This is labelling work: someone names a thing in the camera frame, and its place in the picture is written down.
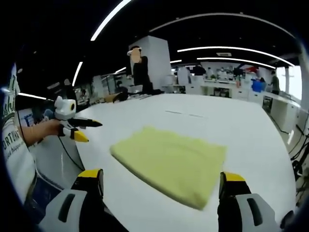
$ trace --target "white cabinet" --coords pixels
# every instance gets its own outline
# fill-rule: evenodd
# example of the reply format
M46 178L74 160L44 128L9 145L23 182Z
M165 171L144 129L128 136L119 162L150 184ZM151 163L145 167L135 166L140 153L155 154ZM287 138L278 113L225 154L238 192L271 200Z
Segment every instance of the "white cabinet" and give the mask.
M203 95L202 87L200 85L186 85L186 94Z
M272 100L270 115L277 123L279 129L290 133L296 124L298 107L277 99Z
M250 102L255 102L260 106L263 106L264 95L262 93L257 93L250 91L249 92L249 100Z
M243 101L248 100L249 91L247 89L235 88L232 90L232 98Z

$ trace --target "person's arm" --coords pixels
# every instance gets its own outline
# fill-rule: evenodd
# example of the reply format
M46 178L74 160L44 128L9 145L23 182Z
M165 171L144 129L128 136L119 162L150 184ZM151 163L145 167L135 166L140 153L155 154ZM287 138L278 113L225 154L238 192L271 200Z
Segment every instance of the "person's arm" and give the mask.
M32 127L17 127L20 136L22 136L25 144L31 146L48 135L58 135L60 122L56 119L51 119L47 122L42 122Z
M274 84L274 82L275 82L275 77L273 76L273 77L271 78L270 85L272 86L272 85Z
M145 64L146 66L146 70L147 70L147 74L148 74L148 58L147 57L143 57L143 63Z

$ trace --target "person's hand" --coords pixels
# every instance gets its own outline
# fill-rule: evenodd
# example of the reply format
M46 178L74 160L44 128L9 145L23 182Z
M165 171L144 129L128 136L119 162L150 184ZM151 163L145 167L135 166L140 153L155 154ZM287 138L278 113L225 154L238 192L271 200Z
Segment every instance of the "person's hand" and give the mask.
M51 119L46 122L46 130L48 135L59 135L60 121L57 119Z

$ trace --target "white pillar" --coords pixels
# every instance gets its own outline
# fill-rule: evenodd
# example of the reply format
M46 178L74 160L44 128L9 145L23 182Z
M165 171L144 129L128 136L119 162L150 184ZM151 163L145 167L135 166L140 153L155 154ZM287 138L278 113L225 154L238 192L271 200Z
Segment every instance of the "white pillar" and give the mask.
M305 123L307 123L308 127L308 122L306 122L306 119L309 110L309 57L301 54L298 58L302 79L302 97L300 105L303 111L299 112L297 125L300 127L300 129L303 129L305 127Z
M171 65L169 58L169 45L166 40L153 36L144 37L129 46L141 47L141 55L148 58L148 75L154 89L162 89L162 79L170 75Z
M289 86L290 86L289 68L285 68L285 92L286 93L289 93Z
M98 98L104 97L104 89L102 84L101 76L94 76L92 78L92 90L94 95L96 95Z

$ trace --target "black ceiling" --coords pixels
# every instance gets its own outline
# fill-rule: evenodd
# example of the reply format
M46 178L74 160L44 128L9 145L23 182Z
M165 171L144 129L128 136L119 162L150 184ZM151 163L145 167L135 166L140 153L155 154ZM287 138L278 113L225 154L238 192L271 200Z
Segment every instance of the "black ceiling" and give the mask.
M301 34L300 6L280 1L208 1L133 0L105 27L94 42L90 39L97 27L120 0L55 0L23 3L16 11L13 35L22 44L17 57L21 91L42 96L47 85L65 78L73 80L80 61L83 65L77 82L91 81L94 75L112 73L128 63L128 46L152 35L169 43L171 60L195 61L197 57L231 52L233 58L269 63L273 58L236 50L177 50L198 46L236 46L281 56L298 53L291 36L253 19L236 16L207 16L187 19L149 33L149 30L176 18L204 13L240 13L275 23L294 35ZM271 64L282 66L284 63Z

